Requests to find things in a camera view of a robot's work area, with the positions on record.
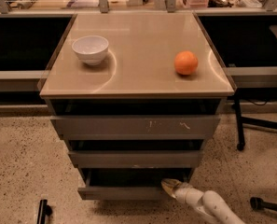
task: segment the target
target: orange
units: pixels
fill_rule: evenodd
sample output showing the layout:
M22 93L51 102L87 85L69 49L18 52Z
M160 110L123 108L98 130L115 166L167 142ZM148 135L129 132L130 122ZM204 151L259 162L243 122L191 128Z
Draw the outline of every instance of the orange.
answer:
M184 50L175 56L174 68L178 74L190 75L196 71L197 67L198 59L193 52Z

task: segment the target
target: white robotic arm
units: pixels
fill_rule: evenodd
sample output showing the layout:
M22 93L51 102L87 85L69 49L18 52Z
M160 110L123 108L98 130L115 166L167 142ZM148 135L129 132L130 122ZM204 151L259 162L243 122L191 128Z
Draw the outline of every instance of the white robotic arm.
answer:
M205 221L216 224L244 224L222 197L214 191L200 191L176 179L163 179L163 189L178 202L191 206Z

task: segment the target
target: concrete floor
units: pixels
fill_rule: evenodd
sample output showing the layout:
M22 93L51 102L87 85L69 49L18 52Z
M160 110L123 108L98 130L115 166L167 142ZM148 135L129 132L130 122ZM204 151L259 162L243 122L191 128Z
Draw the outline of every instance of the concrete floor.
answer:
M55 133L49 116L36 113L0 114L0 224L36 223L39 201L48 199L54 214L49 223L205 223L188 206L175 200L82 201L81 180ZM277 113L254 114L277 121ZM277 132L244 129L246 147L236 149L232 114L220 124L205 147L191 184L215 190L245 223L277 223L277 212L253 211L252 196L277 203Z

